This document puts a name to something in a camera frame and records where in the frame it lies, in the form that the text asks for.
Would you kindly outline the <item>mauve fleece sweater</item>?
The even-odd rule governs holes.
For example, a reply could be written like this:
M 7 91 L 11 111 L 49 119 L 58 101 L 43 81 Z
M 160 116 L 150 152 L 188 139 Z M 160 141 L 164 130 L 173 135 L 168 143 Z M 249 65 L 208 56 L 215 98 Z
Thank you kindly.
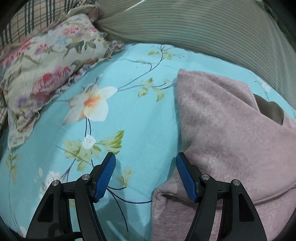
M 180 70 L 183 152 L 216 181 L 239 180 L 268 240 L 295 240 L 295 121 L 227 77 Z

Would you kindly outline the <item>turquoise floral bed sheet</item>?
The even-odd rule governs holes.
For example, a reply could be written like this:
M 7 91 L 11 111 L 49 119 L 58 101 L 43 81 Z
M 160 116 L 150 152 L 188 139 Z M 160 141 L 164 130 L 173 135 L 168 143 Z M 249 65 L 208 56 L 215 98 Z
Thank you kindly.
M 29 139 L 18 149 L 1 137 L 1 217 L 21 235 L 53 180 L 75 181 L 116 153 L 116 167 L 105 196 L 95 205 L 108 240 L 150 240 L 151 197 L 174 168 L 180 150 L 174 89 L 180 69 L 203 71 L 248 84 L 292 118 L 295 109 L 260 77 L 240 66 L 200 53 L 158 44 L 128 44 L 51 102 Z M 99 107 L 99 121 L 63 124 L 68 100 L 85 99 L 84 88 L 115 87 Z

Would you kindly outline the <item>floral print small pillow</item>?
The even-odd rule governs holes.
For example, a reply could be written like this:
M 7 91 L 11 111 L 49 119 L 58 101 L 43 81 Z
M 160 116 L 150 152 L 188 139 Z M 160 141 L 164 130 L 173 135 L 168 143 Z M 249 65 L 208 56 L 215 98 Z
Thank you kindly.
M 41 109 L 97 62 L 124 48 L 108 41 L 86 13 L 64 16 L 1 61 L 1 122 L 8 123 L 8 148 L 31 135 Z

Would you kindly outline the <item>green striped pillow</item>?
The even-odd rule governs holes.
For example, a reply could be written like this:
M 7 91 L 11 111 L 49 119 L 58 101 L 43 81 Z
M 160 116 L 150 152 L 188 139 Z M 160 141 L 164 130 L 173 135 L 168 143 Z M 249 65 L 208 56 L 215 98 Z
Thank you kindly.
M 295 105 L 295 42 L 262 1 L 99 1 L 112 39 L 169 44 L 253 71 Z

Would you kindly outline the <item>plaid beige blanket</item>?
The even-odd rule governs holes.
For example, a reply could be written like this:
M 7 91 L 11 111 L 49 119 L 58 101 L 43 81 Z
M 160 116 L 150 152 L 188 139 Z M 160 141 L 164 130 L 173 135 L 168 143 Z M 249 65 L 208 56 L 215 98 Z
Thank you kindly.
M 10 66 L 10 62 L 4 61 L 18 45 L 63 22 L 67 14 L 80 13 L 88 15 L 93 23 L 99 14 L 96 1 L 26 1 L 11 19 L 6 19 L 1 30 L 1 79 Z

